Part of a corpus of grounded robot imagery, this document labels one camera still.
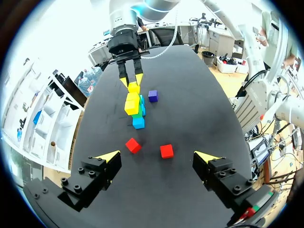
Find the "black tabletop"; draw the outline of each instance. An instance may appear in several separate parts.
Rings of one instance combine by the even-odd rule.
[[[150,50],[150,56],[164,48]],[[134,78],[133,62],[126,63]],[[188,46],[173,46],[157,59],[143,59],[145,128],[136,130],[124,111],[127,89],[117,64],[109,65],[90,97],[78,132],[72,174],[82,158],[120,150],[122,167],[107,191],[80,214],[98,227],[225,227],[233,214],[208,192],[192,168],[194,151],[230,158],[250,178],[250,160],[240,124],[205,63]],[[148,92],[159,100],[150,103]],[[134,138],[142,149],[132,154]],[[160,146],[174,157],[162,159]]]

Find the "bolt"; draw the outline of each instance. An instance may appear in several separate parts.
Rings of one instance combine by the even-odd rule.
[[[80,168],[78,168],[78,172],[79,172],[80,174],[83,174],[83,173],[85,173],[85,170],[84,170],[84,168],[80,167]]]
[[[68,184],[67,178],[65,178],[65,177],[61,178],[61,184],[67,185]]]
[[[225,172],[220,172],[220,173],[219,173],[219,176],[220,176],[220,177],[225,177],[225,176],[226,176],[226,173],[225,173]]]
[[[81,193],[82,191],[82,188],[80,187],[80,185],[74,185],[74,191],[77,192],[77,193]]]
[[[241,191],[241,186],[239,186],[239,185],[236,185],[236,186],[234,186],[234,188],[233,188],[233,191],[235,192],[235,193],[238,193],[239,191]]]
[[[94,172],[94,171],[90,171],[90,172],[89,172],[89,176],[90,176],[90,177],[95,177],[95,176],[96,176],[96,174],[95,174],[95,172]]]
[[[246,185],[252,185],[254,183],[253,179],[248,179]]]
[[[40,197],[40,195],[39,195],[39,194],[37,194],[37,193],[35,193],[35,195],[34,195],[34,199],[38,200],[38,199],[39,199],[39,197]]]

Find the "wooden floor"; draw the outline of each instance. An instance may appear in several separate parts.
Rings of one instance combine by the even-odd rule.
[[[202,55],[201,55],[202,51],[203,51],[203,49],[200,49],[199,53],[198,53],[198,56],[201,59],[202,59]],[[216,68],[215,65],[213,67],[210,67],[209,69],[212,72],[212,74],[214,75],[214,77],[217,79],[219,84],[222,86],[227,97],[235,97],[235,95],[237,94],[238,90],[241,87],[241,83],[245,80],[245,77],[247,76],[245,74],[239,74],[239,73],[223,74]],[[79,128],[79,124],[81,122],[82,116],[83,116],[83,113],[81,114],[81,116],[79,118],[77,129]],[[281,127],[284,126],[284,124],[285,123],[283,121],[281,121]],[[72,163],[71,158],[72,158],[72,154],[73,154],[73,150],[74,150],[74,142],[77,137],[77,129],[76,129],[76,133],[74,135],[73,145],[71,148],[69,165],[71,165],[71,163]],[[266,131],[266,133],[271,134],[272,131],[273,131],[273,125],[269,127],[269,129]],[[286,128],[284,131],[282,131],[282,133],[280,135],[281,135],[281,137],[288,137],[289,134],[290,134],[290,131],[288,128]],[[291,143],[291,139],[287,140],[287,145],[289,144],[289,146],[287,147],[286,153],[293,153],[297,157],[298,160],[303,161],[303,151],[295,151],[292,148],[292,144],[290,144],[290,143]],[[299,162],[294,158],[293,155],[288,154],[288,155],[280,158],[280,151],[278,149],[276,149],[273,152],[271,158],[269,159],[269,162],[271,164],[270,176],[283,175],[283,174],[289,173],[291,171],[298,170],[300,168]],[[258,188],[260,188],[263,185],[264,175],[265,175],[264,168],[262,168],[261,175],[260,175],[258,181],[256,181],[256,183],[253,186],[254,189],[257,190]],[[70,174],[67,174],[67,173],[60,173],[60,172],[58,173],[55,170],[44,168],[44,177],[50,178],[58,186],[60,186],[60,179],[62,177],[69,177],[69,176],[70,176]],[[266,224],[264,225],[264,227],[266,227],[271,221],[274,220],[274,218],[278,215],[278,213],[280,212],[282,207],[285,205],[286,198],[289,195],[289,191],[290,191],[289,188],[291,187],[291,185],[290,185],[291,183],[292,183],[292,180],[283,184],[282,189],[280,189],[279,184],[273,185],[275,190],[280,192],[280,196],[279,196],[279,199],[276,202],[276,204],[266,214],[266,216],[265,216]]]

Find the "purple cube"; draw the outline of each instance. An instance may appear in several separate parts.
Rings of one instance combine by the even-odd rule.
[[[149,91],[148,97],[150,102],[157,102],[158,101],[157,90]]]

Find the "red cube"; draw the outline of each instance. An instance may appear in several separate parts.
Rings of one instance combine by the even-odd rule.
[[[173,148],[172,145],[165,145],[165,146],[161,146],[161,157],[162,158],[173,158],[174,154],[173,154]]]
[[[132,153],[137,153],[142,148],[134,138],[131,138],[125,145]]]

